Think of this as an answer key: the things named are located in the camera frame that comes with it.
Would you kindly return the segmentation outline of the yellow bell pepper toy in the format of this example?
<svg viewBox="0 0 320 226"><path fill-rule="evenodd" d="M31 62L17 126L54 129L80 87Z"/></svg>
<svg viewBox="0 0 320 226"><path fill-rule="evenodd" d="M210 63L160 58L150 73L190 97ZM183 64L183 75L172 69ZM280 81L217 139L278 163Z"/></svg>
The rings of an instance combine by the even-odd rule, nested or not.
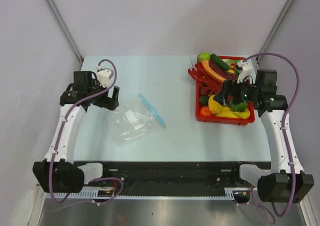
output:
<svg viewBox="0 0 320 226"><path fill-rule="evenodd" d="M214 100L214 95L211 95L208 99L208 108L212 114L218 114L222 110L223 106Z"/></svg>

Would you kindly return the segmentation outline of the clear blue zip bag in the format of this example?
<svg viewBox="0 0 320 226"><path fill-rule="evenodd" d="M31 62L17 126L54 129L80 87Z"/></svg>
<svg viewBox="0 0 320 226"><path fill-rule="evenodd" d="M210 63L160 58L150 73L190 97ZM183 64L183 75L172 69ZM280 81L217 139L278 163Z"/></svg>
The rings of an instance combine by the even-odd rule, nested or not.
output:
<svg viewBox="0 0 320 226"><path fill-rule="evenodd" d="M142 94L118 106L106 119L107 132L117 146L136 141L166 127L165 122Z"/></svg>

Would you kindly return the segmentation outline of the dark green cucumber toy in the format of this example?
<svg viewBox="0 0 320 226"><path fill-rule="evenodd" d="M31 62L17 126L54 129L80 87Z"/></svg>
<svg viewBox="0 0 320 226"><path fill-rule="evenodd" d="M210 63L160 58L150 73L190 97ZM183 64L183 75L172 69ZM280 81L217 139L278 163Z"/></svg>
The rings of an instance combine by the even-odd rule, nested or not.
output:
<svg viewBox="0 0 320 226"><path fill-rule="evenodd" d="M216 54L211 54L210 58L219 68L225 71L228 71L230 69L230 66Z"/></svg>

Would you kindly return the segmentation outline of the papaya slice toy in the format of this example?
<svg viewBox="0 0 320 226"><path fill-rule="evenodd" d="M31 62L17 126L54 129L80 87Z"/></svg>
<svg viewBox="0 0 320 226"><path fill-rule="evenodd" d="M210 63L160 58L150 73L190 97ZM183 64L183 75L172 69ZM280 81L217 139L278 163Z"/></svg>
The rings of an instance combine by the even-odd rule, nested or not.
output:
<svg viewBox="0 0 320 226"><path fill-rule="evenodd" d="M201 62L203 70L214 80L219 83L223 83L225 80L237 79L238 76L235 73L231 73L217 66L212 60L203 60Z"/></svg>

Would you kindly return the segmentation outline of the light green apple toy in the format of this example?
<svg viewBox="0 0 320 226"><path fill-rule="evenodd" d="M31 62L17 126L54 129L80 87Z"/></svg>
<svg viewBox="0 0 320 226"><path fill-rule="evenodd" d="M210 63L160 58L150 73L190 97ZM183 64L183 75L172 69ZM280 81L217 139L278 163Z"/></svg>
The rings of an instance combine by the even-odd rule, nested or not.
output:
<svg viewBox="0 0 320 226"><path fill-rule="evenodd" d="M204 60L210 60L211 55L209 52L202 52L198 55L198 61L201 63Z"/></svg>

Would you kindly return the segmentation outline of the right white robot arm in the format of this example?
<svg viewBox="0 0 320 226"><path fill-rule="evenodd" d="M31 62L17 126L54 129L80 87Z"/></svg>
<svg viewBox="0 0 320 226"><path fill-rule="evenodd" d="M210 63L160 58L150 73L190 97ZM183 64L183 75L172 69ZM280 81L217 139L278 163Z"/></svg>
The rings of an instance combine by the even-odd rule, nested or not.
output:
<svg viewBox="0 0 320 226"><path fill-rule="evenodd" d="M214 100L223 104L231 96L234 102L252 103L267 135L270 172L254 164L242 164L230 174L231 182L235 186L250 183L263 202L300 203L312 189L314 177L305 173L297 157L290 133L289 106L286 97L277 94L277 78L275 70L259 69L253 84L249 77L242 82L225 80Z"/></svg>

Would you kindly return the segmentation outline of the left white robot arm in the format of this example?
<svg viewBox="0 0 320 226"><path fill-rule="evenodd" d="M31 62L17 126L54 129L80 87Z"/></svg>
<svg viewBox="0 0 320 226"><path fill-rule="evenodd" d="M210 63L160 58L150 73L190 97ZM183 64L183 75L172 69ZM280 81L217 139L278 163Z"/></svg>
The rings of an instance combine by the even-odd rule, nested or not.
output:
<svg viewBox="0 0 320 226"><path fill-rule="evenodd" d="M119 87L112 96L107 87L114 72L111 69L75 71L73 83L60 97L60 114L54 138L42 161L33 164L32 171L47 193L78 193L94 180L98 185L109 183L111 174L101 163L74 164L74 151L81 123L90 105L114 110L118 105Z"/></svg>

